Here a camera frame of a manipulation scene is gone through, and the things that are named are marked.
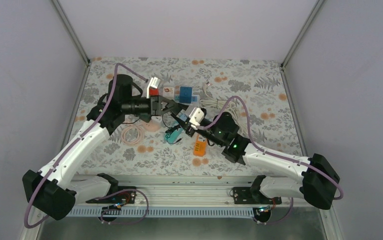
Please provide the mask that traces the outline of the red cube socket adapter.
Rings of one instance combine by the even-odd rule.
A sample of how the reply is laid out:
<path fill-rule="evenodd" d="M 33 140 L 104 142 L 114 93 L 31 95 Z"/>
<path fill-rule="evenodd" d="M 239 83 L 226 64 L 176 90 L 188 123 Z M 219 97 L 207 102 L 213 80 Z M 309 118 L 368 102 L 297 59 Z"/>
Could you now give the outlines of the red cube socket adapter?
<path fill-rule="evenodd" d="M 160 95 L 160 92 L 159 92 L 159 89 L 158 88 L 149 88 L 149 95 L 150 96 L 159 96 Z"/>

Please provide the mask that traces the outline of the blue cube socket adapter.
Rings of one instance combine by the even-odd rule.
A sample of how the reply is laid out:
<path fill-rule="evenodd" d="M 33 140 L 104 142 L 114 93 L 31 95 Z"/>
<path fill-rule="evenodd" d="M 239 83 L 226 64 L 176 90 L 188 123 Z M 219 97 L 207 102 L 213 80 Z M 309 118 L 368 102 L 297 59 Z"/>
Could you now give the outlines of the blue cube socket adapter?
<path fill-rule="evenodd" d="M 179 88 L 179 102 L 182 104 L 190 104 L 193 98 L 193 88 L 189 86 L 181 86 Z"/>

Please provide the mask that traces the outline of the black power adapter with cable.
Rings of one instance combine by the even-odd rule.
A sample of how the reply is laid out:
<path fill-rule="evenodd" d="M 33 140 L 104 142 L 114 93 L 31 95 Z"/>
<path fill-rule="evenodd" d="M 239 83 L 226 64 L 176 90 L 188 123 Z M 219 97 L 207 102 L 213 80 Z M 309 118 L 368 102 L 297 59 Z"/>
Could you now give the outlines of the black power adapter with cable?
<path fill-rule="evenodd" d="M 168 126 L 165 123 L 164 116 L 162 116 L 161 118 L 162 118 L 163 125 L 167 128 L 167 130 L 165 131 L 165 134 L 164 134 L 165 141 L 169 145 L 175 145 L 178 142 L 180 142 L 182 140 L 182 138 L 180 137 L 180 134 L 182 133 L 183 128 L 179 124 L 177 124 L 175 126 Z"/>

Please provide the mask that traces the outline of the white cube socket adapter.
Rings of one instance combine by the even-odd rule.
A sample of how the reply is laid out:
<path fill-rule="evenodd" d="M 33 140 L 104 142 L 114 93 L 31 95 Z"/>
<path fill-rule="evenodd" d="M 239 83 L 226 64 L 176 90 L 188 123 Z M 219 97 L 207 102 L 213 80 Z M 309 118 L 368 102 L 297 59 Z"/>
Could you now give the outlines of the white cube socket adapter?
<path fill-rule="evenodd" d="M 175 97 L 175 88 L 174 87 L 163 87 L 162 96 L 165 98 L 173 99 Z"/>

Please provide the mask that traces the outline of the orange power strip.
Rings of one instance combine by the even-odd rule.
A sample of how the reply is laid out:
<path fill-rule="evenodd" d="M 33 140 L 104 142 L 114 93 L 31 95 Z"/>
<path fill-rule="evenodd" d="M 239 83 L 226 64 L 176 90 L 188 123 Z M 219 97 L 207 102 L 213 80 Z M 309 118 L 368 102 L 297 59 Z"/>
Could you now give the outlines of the orange power strip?
<path fill-rule="evenodd" d="M 206 148 L 208 145 L 208 141 L 205 137 L 198 134 L 196 136 L 194 149 L 193 149 L 193 155 L 197 157 L 203 157 L 206 154 Z"/>

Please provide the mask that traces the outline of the cyan small adapter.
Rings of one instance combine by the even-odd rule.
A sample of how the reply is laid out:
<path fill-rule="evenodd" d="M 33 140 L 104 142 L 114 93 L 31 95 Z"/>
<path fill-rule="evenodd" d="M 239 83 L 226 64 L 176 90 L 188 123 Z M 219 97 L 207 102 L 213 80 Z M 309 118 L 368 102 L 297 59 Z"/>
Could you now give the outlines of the cyan small adapter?
<path fill-rule="evenodd" d="M 190 120 L 190 118 L 186 115 L 186 114 L 184 114 L 184 113 L 182 113 L 182 112 L 180 112 L 179 114 L 178 114 L 178 116 L 177 116 L 182 122 L 184 122 L 185 124 L 187 124 L 188 122 L 189 122 L 189 120 Z"/>

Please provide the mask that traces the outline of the white multicolour power strip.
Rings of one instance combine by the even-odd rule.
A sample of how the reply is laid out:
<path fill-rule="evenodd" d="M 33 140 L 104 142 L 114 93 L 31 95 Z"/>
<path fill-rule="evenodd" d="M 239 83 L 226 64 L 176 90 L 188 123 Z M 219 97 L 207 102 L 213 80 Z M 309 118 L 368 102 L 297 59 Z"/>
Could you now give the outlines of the white multicolour power strip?
<path fill-rule="evenodd" d="M 192 94 L 191 96 L 175 95 L 174 101 L 183 105 L 199 105 L 200 96 L 198 94 Z"/>

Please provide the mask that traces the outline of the teal power strip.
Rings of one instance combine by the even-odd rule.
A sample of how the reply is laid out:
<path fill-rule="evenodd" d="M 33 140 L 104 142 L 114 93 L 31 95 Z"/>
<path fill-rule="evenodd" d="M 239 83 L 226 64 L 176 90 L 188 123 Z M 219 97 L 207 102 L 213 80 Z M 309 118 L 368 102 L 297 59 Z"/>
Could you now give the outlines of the teal power strip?
<path fill-rule="evenodd" d="M 176 144 L 181 140 L 179 136 L 182 132 L 183 129 L 181 127 L 170 128 L 165 132 L 164 139 L 170 145 Z"/>

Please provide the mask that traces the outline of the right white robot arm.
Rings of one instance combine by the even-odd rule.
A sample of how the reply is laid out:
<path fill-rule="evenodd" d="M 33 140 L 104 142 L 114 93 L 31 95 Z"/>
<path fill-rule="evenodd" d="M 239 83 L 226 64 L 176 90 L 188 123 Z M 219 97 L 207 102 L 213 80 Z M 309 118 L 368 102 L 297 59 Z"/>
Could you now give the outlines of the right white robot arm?
<path fill-rule="evenodd" d="M 222 147 L 222 155 L 231 163 L 263 168 L 279 175 L 279 179 L 265 175 L 256 177 L 250 197 L 257 204 L 287 197 L 304 199 L 318 209 L 329 210 L 336 199 L 340 177 L 321 154 L 296 156 L 253 144 L 239 134 L 239 126 L 227 112 L 222 113 L 216 123 L 202 119 L 202 127 L 210 126 L 205 130 L 193 129 L 187 117 L 175 117 L 175 120 L 187 135 L 199 134 Z"/>

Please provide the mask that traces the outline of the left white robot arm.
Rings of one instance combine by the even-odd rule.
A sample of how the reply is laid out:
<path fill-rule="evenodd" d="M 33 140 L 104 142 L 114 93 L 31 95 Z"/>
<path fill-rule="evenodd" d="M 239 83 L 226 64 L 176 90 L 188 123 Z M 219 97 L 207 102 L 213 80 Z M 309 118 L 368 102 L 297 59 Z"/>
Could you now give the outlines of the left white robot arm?
<path fill-rule="evenodd" d="M 109 82 L 108 94 L 103 95 L 86 116 L 86 121 L 72 139 L 49 163 L 40 170 L 28 170 L 22 183 L 28 202 L 24 223 L 28 223 L 33 207 L 47 217 L 61 220 L 78 204 L 91 200 L 111 203 L 118 198 L 118 181 L 100 173 L 88 180 L 73 182 L 72 179 L 89 155 L 125 121 L 127 115 L 150 120 L 152 116 L 166 113 L 177 115 L 187 105 L 159 95 L 142 97 L 133 95 L 137 85 L 131 76 L 117 74 Z"/>

